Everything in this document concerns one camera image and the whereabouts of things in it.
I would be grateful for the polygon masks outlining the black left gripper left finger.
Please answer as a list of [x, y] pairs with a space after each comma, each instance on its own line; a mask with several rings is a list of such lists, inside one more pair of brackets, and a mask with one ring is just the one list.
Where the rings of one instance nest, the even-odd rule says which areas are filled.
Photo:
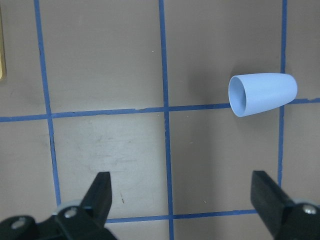
[[99, 172], [82, 201], [61, 209], [54, 220], [66, 240], [110, 240], [105, 223], [111, 204], [111, 175]]

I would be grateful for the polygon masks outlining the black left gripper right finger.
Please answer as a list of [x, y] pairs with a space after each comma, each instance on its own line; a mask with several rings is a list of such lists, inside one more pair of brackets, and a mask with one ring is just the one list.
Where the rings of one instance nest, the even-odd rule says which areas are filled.
[[292, 199], [263, 170], [252, 172], [250, 201], [274, 240], [320, 238], [320, 207]]

